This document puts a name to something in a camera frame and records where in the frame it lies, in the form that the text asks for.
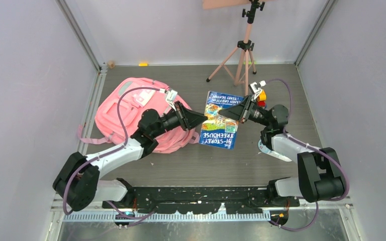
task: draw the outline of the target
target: pink strap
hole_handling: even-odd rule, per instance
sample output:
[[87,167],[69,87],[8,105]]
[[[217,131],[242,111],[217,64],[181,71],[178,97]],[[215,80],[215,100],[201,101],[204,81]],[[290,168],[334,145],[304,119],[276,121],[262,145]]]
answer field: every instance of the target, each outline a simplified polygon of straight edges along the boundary
[[103,137],[103,138],[100,138],[100,139],[82,138],[82,129],[83,129],[83,126],[79,125],[79,127],[77,128],[77,137],[83,143],[94,144],[94,145],[100,145],[100,144],[103,144],[103,143],[111,143],[111,141],[108,140],[106,137]]
[[194,132],[192,139],[189,141],[190,144],[196,144],[199,142],[199,133]]

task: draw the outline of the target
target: yellow object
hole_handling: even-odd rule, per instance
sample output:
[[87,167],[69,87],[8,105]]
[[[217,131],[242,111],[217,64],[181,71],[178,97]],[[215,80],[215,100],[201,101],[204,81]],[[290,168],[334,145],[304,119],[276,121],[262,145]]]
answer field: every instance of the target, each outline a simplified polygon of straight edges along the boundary
[[261,94],[258,96],[258,101],[265,101],[267,99],[267,95],[265,95],[264,90],[261,92]]
[[[243,61],[243,64],[246,64],[246,61]],[[257,64],[257,62],[254,61],[254,64]],[[249,65],[252,65],[252,62],[251,62],[251,61],[249,61]]]

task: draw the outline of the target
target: tripod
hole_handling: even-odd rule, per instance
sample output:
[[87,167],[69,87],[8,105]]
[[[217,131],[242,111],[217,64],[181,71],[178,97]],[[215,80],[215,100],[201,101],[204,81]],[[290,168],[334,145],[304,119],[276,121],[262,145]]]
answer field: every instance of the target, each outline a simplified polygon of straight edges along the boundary
[[[234,80],[234,85],[239,84],[245,84],[245,95],[248,95],[248,70],[250,68],[249,66],[249,58],[251,59],[251,65],[253,69],[253,74],[257,73],[257,70],[255,69],[255,63],[254,63],[254,56],[252,55],[252,50],[254,49],[254,43],[252,43],[251,40],[249,40],[249,35],[251,34],[252,24],[254,23],[255,18],[255,11],[257,9],[260,9],[260,11],[263,10],[265,2],[259,3],[259,0],[249,0],[251,2],[251,9],[249,11],[246,11],[246,9],[243,9],[242,17],[245,16],[248,17],[248,27],[246,28],[246,34],[245,38],[239,42],[237,42],[237,46],[233,49],[233,51],[227,56],[227,58],[214,70],[214,72],[207,78],[207,82],[211,81],[212,77],[221,69],[221,67],[224,67],[227,72],[229,73],[230,77]],[[233,54],[236,52],[236,50],[241,49],[240,53],[240,59],[239,64],[237,66],[236,76],[233,76],[233,74],[230,72],[230,70],[227,68],[225,63],[233,56]],[[245,61],[245,73],[240,78],[240,73],[242,71],[243,61]]]

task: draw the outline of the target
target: tripod leg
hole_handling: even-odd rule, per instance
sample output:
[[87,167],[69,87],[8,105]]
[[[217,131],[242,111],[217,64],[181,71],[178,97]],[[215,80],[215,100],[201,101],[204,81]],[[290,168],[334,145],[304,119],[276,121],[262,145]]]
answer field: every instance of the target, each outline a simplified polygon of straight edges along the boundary
[[249,51],[249,55],[251,56],[252,69],[254,70],[254,72],[252,73],[257,74],[257,69],[255,69],[254,56],[252,55],[252,51]]
[[236,77],[234,79],[234,85],[239,84],[240,72],[242,72],[243,60],[245,59],[245,51],[240,53],[239,64],[237,65]]
[[245,96],[248,95],[249,50],[245,51]]
[[236,50],[238,49],[238,47],[234,48],[233,51],[229,54],[229,56],[227,56],[227,58],[220,64],[220,66],[218,66],[214,72],[207,78],[207,82],[211,81],[211,78],[218,72],[218,70],[221,69],[221,67],[223,67],[223,65],[227,62],[227,60],[229,60],[234,53],[236,53]]

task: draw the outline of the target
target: robotic arm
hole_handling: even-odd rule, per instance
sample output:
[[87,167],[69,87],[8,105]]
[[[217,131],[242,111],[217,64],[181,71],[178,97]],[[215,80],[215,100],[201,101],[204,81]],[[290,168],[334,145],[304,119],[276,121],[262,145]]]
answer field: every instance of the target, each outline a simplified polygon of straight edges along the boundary
[[269,110],[258,106],[256,98],[261,94],[261,87],[265,82],[249,85],[252,95],[248,95],[236,106],[222,109],[218,114],[245,123],[251,120],[264,127],[261,133],[261,141],[270,150],[276,151],[298,165],[298,178],[283,178],[272,180],[267,186],[272,197],[303,197],[308,202],[328,200],[342,196],[345,192],[346,181],[341,171],[328,158],[319,152],[326,154],[338,164],[338,157],[332,148],[304,147],[299,142],[289,138],[285,133],[288,123],[288,109],[281,105],[275,105]]
[[123,179],[113,181],[100,180],[111,170],[128,162],[139,160],[150,153],[158,145],[156,137],[176,127],[191,130],[208,118],[201,113],[185,108],[179,101],[172,104],[173,108],[160,117],[154,109],[143,112],[138,129],[123,144],[109,148],[102,153],[83,156],[76,152],[70,155],[53,183],[54,190],[62,197],[69,178],[84,163],[90,161],[77,173],[69,186],[67,203],[73,211],[80,211],[93,201],[116,201],[129,203],[129,184]]

